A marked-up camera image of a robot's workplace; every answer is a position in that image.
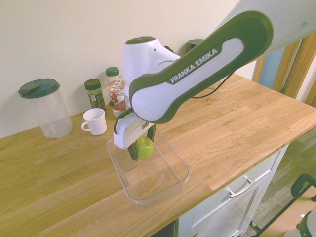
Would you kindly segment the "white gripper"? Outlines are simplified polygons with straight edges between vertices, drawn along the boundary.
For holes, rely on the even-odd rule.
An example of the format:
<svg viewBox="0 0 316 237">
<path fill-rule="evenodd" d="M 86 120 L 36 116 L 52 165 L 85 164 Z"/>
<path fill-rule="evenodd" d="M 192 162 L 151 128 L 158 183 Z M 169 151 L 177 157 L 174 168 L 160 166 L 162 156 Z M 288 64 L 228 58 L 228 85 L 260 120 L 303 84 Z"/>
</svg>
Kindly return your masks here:
<svg viewBox="0 0 316 237">
<path fill-rule="evenodd" d="M 131 159 L 138 160 L 137 139 L 147 131 L 147 137 L 154 142 L 156 124 L 140 119 L 136 114 L 128 114 L 117 120 L 114 126 L 114 144 L 128 149 Z"/>
</svg>

